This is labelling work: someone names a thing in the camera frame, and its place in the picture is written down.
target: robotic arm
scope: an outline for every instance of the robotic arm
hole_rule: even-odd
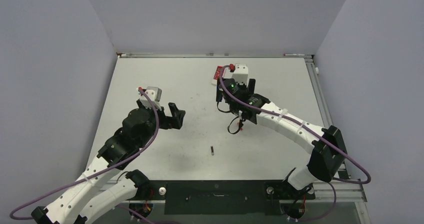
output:
[[[160,105],[161,89],[148,87],[143,91],[151,102],[145,96],[137,100],[138,108],[129,112],[122,121],[122,127],[105,142],[77,179],[86,181],[70,187],[48,206],[39,206],[31,213],[38,224],[92,223],[117,204],[134,197],[137,192],[148,190],[149,179],[141,171],[134,170],[127,173],[123,181],[95,197],[100,188],[135,159],[137,156],[134,155],[154,136],[157,121],[153,108],[157,110],[160,129],[180,129],[183,125],[186,111],[178,110],[175,103],[168,104],[172,116],[165,116],[164,108]],[[103,172],[112,166],[116,167]],[[103,173],[89,178],[98,172]]]
[[[229,111],[240,119],[239,129],[244,121],[270,128],[289,138],[310,154],[309,163],[306,166],[296,167],[284,181],[295,189],[294,192],[303,190],[316,180],[330,182],[345,158],[317,136],[304,131],[303,127],[314,131],[346,153],[340,130],[335,126],[325,129],[306,122],[288,113],[286,109],[278,107],[268,98],[254,93],[256,80],[248,81],[249,69],[246,65],[230,65],[229,68],[232,77],[222,79],[223,82],[217,86],[216,101],[221,102],[224,98],[229,105]]]

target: white wall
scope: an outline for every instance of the white wall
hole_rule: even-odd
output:
[[[0,0],[0,223],[81,172],[115,62],[89,0]]]
[[[315,57],[347,151],[373,177],[375,224],[424,222],[423,23],[424,0],[346,0]]]
[[[124,53],[318,50],[345,0],[90,0]]]

